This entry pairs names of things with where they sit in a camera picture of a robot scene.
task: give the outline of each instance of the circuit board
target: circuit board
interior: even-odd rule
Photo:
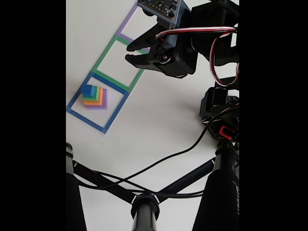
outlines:
[[[165,19],[174,21],[178,15],[178,8],[181,0],[138,0],[142,8],[154,11],[155,15],[163,16]]]

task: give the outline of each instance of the blue square outline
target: blue square outline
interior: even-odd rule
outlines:
[[[116,109],[114,110],[113,114],[111,115],[110,119],[107,121],[105,127],[101,127],[98,124],[92,122],[91,120],[85,118],[84,116],[82,116],[81,114],[79,114],[78,112],[75,112],[72,109],[72,106],[74,105],[74,103],[76,102],[77,98],[79,97],[79,95],[81,94],[81,88],[84,84],[87,84],[88,81],[90,80],[90,78],[93,77],[95,79],[97,79],[98,81],[106,84],[107,86],[115,89],[116,91],[120,92],[123,94],[123,98],[121,99],[120,103],[118,104],[118,106],[116,107]],[[83,122],[91,125],[92,127],[96,128],[97,130],[101,131],[102,133],[106,133],[107,130],[110,128],[111,124],[113,123],[114,119],[116,118],[117,114],[119,113],[119,111],[121,110],[122,106],[124,105],[125,101],[127,100],[129,96],[129,92],[125,91],[124,89],[118,87],[116,84],[108,81],[107,79],[104,79],[102,77],[100,77],[98,74],[90,71],[89,74],[87,75],[87,77],[85,78],[85,80],[82,82],[81,86],[79,87],[79,89],[77,90],[77,92],[75,93],[74,97],[72,98],[72,100],[69,102],[69,104],[66,107],[66,111],[70,114],[72,114],[73,116],[77,117],[78,119],[82,120]]]

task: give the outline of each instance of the green tape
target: green tape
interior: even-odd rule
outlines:
[[[128,87],[125,86],[124,84],[116,81],[115,79],[109,77],[108,75],[98,71],[98,70],[93,70],[94,73],[96,73],[97,75],[99,75],[100,77],[107,79],[109,82],[112,82],[113,84],[116,84],[118,87],[122,88],[125,91],[128,91]]]
[[[131,93],[134,89],[134,87],[136,86],[137,82],[139,81],[140,77],[143,75],[144,70],[140,70],[138,71],[136,77],[134,78],[133,82],[131,83],[128,92]]]
[[[115,41],[119,41],[121,43],[123,43],[124,45],[128,46],[130,44],[129,41],[123,39],[122,37],[119,37],[117,35],[114,35],[112,37],[112,39],[110,40],[110,42],[108,43],[107,47],[104,49],[103,53],[101,54],[101,56],[99,57],[99,59],[96,61],[95,65],[92,68],[92,72],[96,73],[97,75],[99,75],[100,77],[112,82],[113,84],[117,85],[118,87],[122,88],[123,90],[131,93],[132,90],[134,89],[134,87],[136,86],[137,82],[139,81],[140,77],[143,75],[144,70],[140,70],[138,71],[137,75],[134,77],[131,85],[128,87],[122,83],[120,83],[119,81],[111,78],[110,76],[100,72],[99,70],[97,70],[98,66],[101,64],[101,62],[103,61],[103,59],[106,57],[107,53],[110,51],[112,45],[115,43]],[[147,51],[145,50],[139,50],[138,51],[141,54],[148,54]]]
[[[106,54],[109,52],[110,48],[112,47],[112,45],[114,44],[114,42],[116,41],[116,38],[118,36],[114,35],[112,37],[112,39],[110,40],[110,42],[108,43],[107,47],[105,48],[105,50],[103,51],[103,53],[101,54],[101,56],[99,57],[99,59],[96,61],[94,67],[92,68],[92,71],[94,72],[94,70],[97,70],[98,66],[101,64],[101,62],[103,61],[103,59],[105,58]]]

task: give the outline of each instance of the blue cube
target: blue cube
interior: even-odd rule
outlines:
[[[93,97],[95,93],[95,87],[92,85],[83,85],[81,88],[81,94],[85,97]]]

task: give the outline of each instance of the stacked blocks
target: stacked blocks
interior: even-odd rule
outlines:
[[[83,104],[88,109],[107,109],[107,89],[84,85],[81,88]]]

